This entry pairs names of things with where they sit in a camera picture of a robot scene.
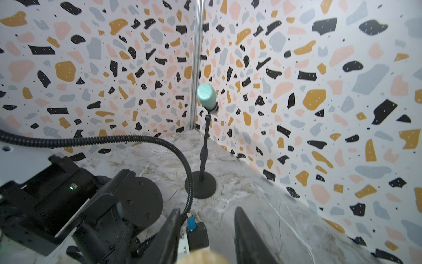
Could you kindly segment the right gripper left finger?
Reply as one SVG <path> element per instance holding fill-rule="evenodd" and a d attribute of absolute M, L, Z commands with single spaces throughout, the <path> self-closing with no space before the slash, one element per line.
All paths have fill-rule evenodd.
<path fill-rule="evenodd" d="M 181 230 L 180 209 L 173 209 L 139 264 L 174 264 L 177 260 Z"/>

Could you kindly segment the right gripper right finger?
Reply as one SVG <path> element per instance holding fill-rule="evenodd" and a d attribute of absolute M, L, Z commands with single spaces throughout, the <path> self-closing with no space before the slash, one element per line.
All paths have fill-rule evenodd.
<path fill-rule="evenodd" d="M 238 264 L 278 263 L 241 207 L 235 210 L 234 226 Z"/>

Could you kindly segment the wooden handle claw hammer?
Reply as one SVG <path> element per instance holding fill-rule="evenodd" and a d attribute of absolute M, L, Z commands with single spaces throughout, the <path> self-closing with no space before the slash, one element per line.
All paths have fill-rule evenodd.
<path fill-rule="evenodd" d="M 212 251 L 195 251 L 192 254 L 178 260 L 176 264 L 228 264 L 228 260 Z"/>

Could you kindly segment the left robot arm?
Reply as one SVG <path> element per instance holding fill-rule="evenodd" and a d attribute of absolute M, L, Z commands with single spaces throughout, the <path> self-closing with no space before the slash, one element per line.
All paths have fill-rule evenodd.
<path fill-rule="evenodd" d="M 82 264 L 128 264 L 137 256 L 138 234 L 160 217 L 162 194 L 152 180 L 123 169 L 115 177 L 95 176 L 69 157 L 24 183 L 1 186 L 1 231 L 41 255 L 67 237 L 67 253 Z"/>

